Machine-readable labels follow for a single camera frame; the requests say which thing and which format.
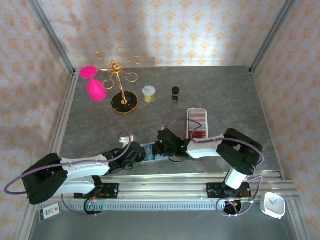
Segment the alarm clock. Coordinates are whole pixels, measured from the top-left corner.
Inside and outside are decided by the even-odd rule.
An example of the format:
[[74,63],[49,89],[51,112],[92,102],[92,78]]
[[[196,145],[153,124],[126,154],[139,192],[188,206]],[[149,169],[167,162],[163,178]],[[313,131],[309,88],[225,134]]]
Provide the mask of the alarm clock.
[[281,219],[286,212],[286,202],[281,196],[267,192],[261,196],[260,209],[268,216]]

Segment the pink egg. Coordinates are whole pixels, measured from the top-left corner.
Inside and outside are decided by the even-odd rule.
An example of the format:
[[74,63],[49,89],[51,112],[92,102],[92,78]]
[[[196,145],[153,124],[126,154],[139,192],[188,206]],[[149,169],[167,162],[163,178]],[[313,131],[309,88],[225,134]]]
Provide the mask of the pink egg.
[[91,99],[96,102],[102,101],[107,96],[107,91],[104,88],[104,85],[93,78],[91,78],[88,83],[88,92]]
[[79,75],[84,79],[92,79],[97,72],[98,69],[95,66],[85,66],[80,70]]

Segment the patterned wallpaper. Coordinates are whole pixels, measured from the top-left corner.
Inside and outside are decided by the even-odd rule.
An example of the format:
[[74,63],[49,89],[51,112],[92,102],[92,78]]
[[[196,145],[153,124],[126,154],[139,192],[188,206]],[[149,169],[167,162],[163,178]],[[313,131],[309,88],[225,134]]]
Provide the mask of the patterned wallpaper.
[[[0,2],[0,232],[10,240],[26,196],[5,184],[47,154],[69,80],[26,0]],[[12,187],[23,191],[22,181]]]
[[320,236],[320,1],[297,1],[254,76],[285,176]]
[[75,68],[95,53],[151,66],[249,66],[285,0],[39,0]]

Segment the small jar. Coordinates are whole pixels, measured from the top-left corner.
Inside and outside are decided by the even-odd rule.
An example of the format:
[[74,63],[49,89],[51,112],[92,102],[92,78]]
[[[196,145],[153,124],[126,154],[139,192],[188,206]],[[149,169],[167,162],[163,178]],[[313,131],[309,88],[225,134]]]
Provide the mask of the small jar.
[[172,102],[173,103],[177,103],[179,101],[179,91],[180,91],[180,88],[178,88],[177,86],[174,86],[172,88]]

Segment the gold ring holder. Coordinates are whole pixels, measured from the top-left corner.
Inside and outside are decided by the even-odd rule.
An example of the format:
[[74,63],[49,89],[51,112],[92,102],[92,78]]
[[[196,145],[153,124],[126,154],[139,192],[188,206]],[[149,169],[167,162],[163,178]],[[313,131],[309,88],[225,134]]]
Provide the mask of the gold ring holder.
[[[123,57],[127,53],[127,48],[124,46],[120,46],[116,49],[116,53],[119,56]],[[95,56],[98,60],[103,60],[105,58],[105,53],[102,51],[98,51],[95,53]],[[125,79],[130,83],[134,83],[138,80],[138,77],[139,77],[138,74],[136,74],[135,72],[126,72],[123,69],[127,64],[132,63],[135,65],[138,65],[138,64],[141,64],[143,61],[144,61],[144,58],[142,56],[134,56],[130,61],[127,61],[125,64],[121,64],[120,62],[112,59],[109,65],[110,66],[109,69],[98,70],[102,72],[111,73],[110,78],[106,79],[103,82],[103,87],[105,89],[110,90],[115,86],[115,82],[118,83],[120,92],[117,93],[111,100],[112,109],[118,114],[122,114],[122,115],[130,114],[134,112],[138,106],[137,96],[132,92],[124,91],[119,73],[126,74]],[[112,86],[107,86],[109,81],[112,82]]]

